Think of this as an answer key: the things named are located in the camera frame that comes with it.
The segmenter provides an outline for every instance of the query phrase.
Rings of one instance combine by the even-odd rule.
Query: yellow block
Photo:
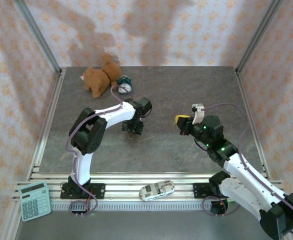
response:
[[[179,118],[189,118],[190,116],[187,116],[187,115],[176,115],[175,116],[175,124],[177,124],[178,123],[178,119]]]

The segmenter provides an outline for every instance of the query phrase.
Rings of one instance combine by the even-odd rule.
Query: patterned wallpaper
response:
[[[273,179],[293,192],[293,0],[284,0],[241,75]]]
[[[17,181],[24,181],[54,71],[13,1],[0,0],[0,234]]]
[[[271,0],[26,0],[57,62],[236,66]]]

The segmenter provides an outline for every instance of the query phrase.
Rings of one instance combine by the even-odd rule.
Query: calculator display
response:
[[[41,183],[39,185],[35,185],[35,186],[30,186],[28,188],[24,188],[24,189],[21,189],[21,193],[25,194],[27,192],[30,192],[30,191],[33,191],[33,190],[36,190],[36,189],[40,189],[40,188],[44,188],[44,184]]]

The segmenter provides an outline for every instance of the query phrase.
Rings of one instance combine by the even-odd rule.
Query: mint green calculator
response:
[[[51,212],[49,188],[45,181],[39,181],[21,187],[22,221],[29,221]]]

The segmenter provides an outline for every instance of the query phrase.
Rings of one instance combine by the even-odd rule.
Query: brown plush dog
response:
[[[118,78],[122,75],[120,66],[110,60],[111,55],[108,53],[102,54],[102,59],[105,65],[102,69],[93,69],[88,67],[83,74],[84,87],[86,90],[92,90],[94,98],[100,95],[111,85],[117,85]]]

